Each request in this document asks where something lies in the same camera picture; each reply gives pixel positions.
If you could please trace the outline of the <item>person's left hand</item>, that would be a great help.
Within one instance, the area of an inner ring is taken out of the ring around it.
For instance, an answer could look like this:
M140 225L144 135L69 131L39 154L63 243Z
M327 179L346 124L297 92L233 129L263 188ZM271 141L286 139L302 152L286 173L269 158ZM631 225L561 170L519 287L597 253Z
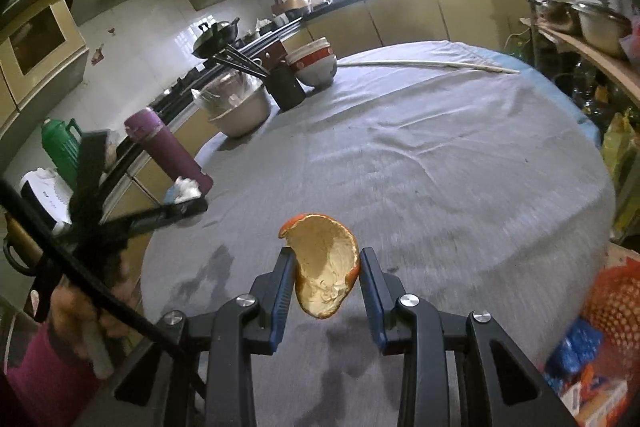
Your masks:
M87 326L96 326L109 340L121 343L130 328L106 311L98 312L89 297L72 285L58 285L50 299L48 335L54 353L73 369L83 369L91 378L101 379L94 371L92 356L84 336Z

